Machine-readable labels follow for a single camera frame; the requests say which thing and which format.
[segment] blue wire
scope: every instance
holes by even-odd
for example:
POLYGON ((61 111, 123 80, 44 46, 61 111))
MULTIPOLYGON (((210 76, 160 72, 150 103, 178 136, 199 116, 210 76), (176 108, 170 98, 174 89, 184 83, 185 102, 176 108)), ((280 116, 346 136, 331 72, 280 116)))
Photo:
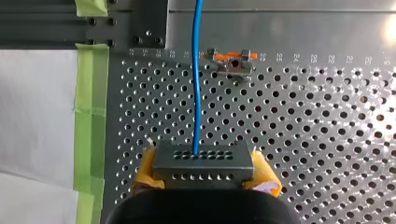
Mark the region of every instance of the blue wire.
POLYGON ((199 153, 199 140, 201 135, 201 93, 199 79, 199 42, 202 17, 202 6, 204 0, 197 0, 195 5, 194 23, 192 26, 192 75, 194 81, 194 100, 195 100, 195 124, 194 140, 192 152, 194 155, 199 153))

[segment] screw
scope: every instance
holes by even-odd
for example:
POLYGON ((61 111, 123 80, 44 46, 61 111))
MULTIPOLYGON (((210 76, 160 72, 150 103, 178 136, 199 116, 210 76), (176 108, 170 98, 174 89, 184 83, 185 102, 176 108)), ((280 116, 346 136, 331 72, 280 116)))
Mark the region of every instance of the screw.
POLYGON ((96 19, 95 18, 89 18, 88 19, 88 24, 91 25, 91 26, 96 25, 96 19))
POLYGON ((89 40, 87 40, 87 44, 88 44, 88 45, 94 45, 94 44, 95 44, 95 41, 92 40, 92 39, 89 39, 89 40))
POLYGON ((107 20, 107 24, 109 24, 109 25, 115 25, 115 24, 117 24, 117 20, 114 19, 114 18, 109 18, 109 19, 107 20))
POLYGON ((111 48, 116 46, 116 42, 114 42, 112 39, 107 40, 107 45, 111 48))

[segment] perforated metal plate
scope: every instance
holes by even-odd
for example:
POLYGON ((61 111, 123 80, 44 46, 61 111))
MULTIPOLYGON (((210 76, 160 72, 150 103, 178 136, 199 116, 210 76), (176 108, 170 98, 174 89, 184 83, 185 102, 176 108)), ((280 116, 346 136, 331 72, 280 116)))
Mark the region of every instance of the perforated metal plate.
MULTIPOLYGON (((130 193, 145 137, 192 140, 191 17, 171 13, 174 49, 111 58, 105 215, 130 193)), ((202 61, 202 144, 244 139, 262 150, 285 186, 280 199, 302 223, 395 223, 392 20, 386 13, 205 13, 203 50, 252 49, 260 57, 246 84, 202 61)))

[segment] orange clip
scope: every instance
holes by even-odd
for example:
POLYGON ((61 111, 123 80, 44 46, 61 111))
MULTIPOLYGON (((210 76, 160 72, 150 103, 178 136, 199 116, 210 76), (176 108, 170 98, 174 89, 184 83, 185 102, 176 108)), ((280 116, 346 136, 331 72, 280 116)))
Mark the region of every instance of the orange clip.
MULTIPOLYGON (((239 52, 229 52, 227 54, 215 54, 215 60, 217 61, 227 61, 232 58, 241 58, 242 53, 239 52)), ((250 60, 257 60, 259 57, 258 53, 251 53, 250 54, 250 60)))

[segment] green tape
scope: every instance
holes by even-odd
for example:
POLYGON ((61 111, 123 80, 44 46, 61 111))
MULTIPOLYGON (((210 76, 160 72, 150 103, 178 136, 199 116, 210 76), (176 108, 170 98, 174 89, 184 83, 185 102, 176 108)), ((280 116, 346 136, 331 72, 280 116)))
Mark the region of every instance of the green tape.
POLYGON ((92 207, 96 211, 92 214, 93 223, 94 220, 100 219, 105 186, 109 49, 107 45, 77 47, 74 190, 93 195, 92 207))
POLYGON ((93 218, 93 196, 78 193, 78 208, 76 224, 90 224, 93 218))
POLYGON ((106 0, 76 0, 77 15, 79 17, 106 17, 106 0))

